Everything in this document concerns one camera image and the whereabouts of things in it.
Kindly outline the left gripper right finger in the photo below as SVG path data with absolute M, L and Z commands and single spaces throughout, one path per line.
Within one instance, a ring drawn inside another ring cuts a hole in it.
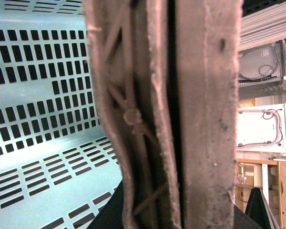
M 179 0 L 176 73 L 185 229 L 231 229 L 240 0 Z

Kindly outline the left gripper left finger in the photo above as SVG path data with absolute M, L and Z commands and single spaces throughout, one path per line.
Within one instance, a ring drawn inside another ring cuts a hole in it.
M 167 1 L 85 0 L 82 11 L 97 114 L 122 173 L 123 227 L 179 229 Z

